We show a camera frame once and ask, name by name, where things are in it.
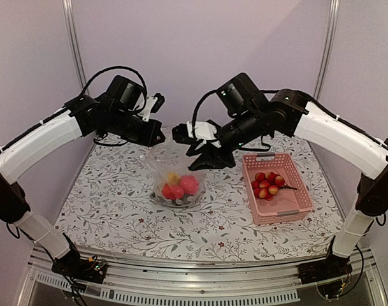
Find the red strawberry toy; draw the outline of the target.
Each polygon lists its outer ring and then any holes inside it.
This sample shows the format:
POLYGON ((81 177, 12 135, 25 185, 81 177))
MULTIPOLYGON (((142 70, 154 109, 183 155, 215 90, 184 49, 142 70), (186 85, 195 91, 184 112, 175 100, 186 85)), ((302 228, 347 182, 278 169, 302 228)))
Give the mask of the red strawberry toy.
POLYGON ((184 175, 180 177, 179 185, 185 194, 194 195, 199 190, 199 182, 193 175, 184 175))

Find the yellow lemon toy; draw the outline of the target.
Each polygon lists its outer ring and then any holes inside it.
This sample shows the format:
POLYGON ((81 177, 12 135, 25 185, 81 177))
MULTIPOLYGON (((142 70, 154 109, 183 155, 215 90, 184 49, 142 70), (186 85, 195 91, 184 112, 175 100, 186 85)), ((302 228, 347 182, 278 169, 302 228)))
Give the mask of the yellow lemon toy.
POLYGON ((169 185, 178 185, 180 181, 180 176, 173 172, 168 172, 167 183, 169 185))

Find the clear zip top bag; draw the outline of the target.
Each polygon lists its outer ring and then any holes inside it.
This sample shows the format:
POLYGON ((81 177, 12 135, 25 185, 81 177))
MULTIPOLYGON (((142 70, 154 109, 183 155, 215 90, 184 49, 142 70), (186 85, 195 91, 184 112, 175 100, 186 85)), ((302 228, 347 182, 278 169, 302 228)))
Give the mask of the clear zip top bag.
POLYGON ((171 208, 196 206, 205 193, 205 174, 190 171, 193 158, 186 155, 188 145, 169 141, 150 149, 141 157, 154 178, 150 199, 171 208))

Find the orange red mango toy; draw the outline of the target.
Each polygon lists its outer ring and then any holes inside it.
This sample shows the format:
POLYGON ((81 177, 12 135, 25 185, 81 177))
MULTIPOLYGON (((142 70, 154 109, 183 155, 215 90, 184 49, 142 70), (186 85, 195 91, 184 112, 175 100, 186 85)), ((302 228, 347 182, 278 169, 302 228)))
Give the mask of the orange red mango toy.
POLYGON ((183 198, 184 189, 179 185, 165 184, 162 188, 162 195, 168 200, 178 200, 183 198))

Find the red yellow peach toy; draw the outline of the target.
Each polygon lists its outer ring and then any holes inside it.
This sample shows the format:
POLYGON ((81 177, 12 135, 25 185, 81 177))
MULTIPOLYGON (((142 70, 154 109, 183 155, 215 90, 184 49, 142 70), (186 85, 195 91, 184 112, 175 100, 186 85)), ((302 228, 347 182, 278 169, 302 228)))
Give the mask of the red yellow peach toy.
POLYGON ((266 174, 263 172, 257 172, 255 175, 255 180, 258 182, 262 182, 263 180, 266 180, 266 174))

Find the red yellow apple toy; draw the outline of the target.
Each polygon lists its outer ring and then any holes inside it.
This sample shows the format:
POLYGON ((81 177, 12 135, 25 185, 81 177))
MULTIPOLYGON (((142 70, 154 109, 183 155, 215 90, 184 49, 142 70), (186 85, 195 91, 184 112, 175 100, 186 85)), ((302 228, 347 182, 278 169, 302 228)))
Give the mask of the red yellow apple toy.
POLYGON ((278 175, 274 172, 268 172, 267 174, 265 174, 265 178, 267 181, 269 182, 275 182, 275 178, 277 177, 278 175))

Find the small red peach toy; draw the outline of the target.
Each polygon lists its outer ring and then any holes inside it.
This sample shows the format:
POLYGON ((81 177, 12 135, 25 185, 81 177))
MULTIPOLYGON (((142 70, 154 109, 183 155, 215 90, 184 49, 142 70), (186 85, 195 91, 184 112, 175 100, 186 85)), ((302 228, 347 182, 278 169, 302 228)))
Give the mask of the small red peach toy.
POLYGON ((268 192, 270 195, 274 196, 279 192, 280 188, 276 185, 270 185, 268 187, 268 192))

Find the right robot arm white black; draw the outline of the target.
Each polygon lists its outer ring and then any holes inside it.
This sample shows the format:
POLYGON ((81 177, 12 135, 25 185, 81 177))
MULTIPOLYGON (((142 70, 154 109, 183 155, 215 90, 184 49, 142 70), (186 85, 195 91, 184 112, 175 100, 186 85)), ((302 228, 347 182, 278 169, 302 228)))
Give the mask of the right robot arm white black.
POLYGON ((354 207, 319 265, 325 278, 343 269, 374 219, 388 210, 388 140, 378 140, 331 113, 309 94, 292 89, 261 90, 240 73, 213 91, 231 121, 217 127, 192 118, 187 124, 190 170, 234 166, 233 152, 275 132, 314 143, 361 171, 354 207))

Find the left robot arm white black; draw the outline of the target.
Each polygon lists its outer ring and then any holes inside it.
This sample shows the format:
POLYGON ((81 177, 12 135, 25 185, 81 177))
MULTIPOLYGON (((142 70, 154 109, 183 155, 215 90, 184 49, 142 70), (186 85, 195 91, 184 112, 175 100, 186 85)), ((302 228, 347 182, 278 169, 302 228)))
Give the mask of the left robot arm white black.
POLYGON ((96 98, 80 94, 0 149, 0 220, 14 224, 78 277, 84 262, 69 240, 43 216, 31 211, 19 178, 42 159, 91 133, 113 134, 127 143, 153 147, 165 141, 161 122, 152 119, 165 98, 123 76, 96 98))

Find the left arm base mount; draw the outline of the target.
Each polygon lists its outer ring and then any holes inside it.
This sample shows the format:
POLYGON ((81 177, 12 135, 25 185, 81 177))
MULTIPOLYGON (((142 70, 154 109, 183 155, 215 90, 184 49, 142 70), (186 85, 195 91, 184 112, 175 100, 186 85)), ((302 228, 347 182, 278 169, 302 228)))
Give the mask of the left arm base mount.
POLYGON ((75 244, 66 234, 63 234, 69 243, 69 252, 61 259, 54 259, 52 271, 68 278, 102 284, 107 272, 107 261, 93 255, 83 259, 75 244))

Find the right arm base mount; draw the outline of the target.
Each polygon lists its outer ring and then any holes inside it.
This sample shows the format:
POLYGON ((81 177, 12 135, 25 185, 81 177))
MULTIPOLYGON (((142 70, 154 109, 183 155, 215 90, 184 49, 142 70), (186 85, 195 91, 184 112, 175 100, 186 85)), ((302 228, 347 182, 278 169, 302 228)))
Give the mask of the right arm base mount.
POLYGON ((328 300, 341 296, 352 273, 349 258, 328 254, 324 259, 298 265, 302 284, 316 284, 320 296, 328 300))

